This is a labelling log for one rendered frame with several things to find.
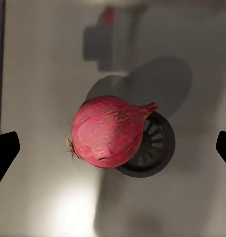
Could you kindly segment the vidalia onion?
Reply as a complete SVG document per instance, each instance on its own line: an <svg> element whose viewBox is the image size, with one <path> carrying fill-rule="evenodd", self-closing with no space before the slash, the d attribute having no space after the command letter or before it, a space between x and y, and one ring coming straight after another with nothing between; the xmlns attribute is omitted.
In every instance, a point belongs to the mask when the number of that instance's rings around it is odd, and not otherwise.
<svg viewBox="0 0 226 237"><path fill-rule="evenodd" d="M119 167L138 151L144 122L158 108L155 102L133 106L116 96L95 97L72 120L70 152L97 168Z"/></svg>

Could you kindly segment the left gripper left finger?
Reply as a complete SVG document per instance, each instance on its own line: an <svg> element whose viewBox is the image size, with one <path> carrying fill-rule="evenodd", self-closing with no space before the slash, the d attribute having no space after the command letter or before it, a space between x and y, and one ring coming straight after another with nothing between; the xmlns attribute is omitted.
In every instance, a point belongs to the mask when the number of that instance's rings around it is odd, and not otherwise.
<svg viewBox="0 0 226 237"><path fill-rule="evenodd" d="M0 135L0 182L20 151L16 131Z"/></svg>

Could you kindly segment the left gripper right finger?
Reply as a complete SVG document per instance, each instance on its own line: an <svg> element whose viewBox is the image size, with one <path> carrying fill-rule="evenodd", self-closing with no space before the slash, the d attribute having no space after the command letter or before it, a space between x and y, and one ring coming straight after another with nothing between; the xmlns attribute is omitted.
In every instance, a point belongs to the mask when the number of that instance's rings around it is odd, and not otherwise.
<svg viewBox="0 0 226 237"><path fill-rule="evenodd" d="M216 142L216 150L226 163L226 132L221 131Z"/></svg>

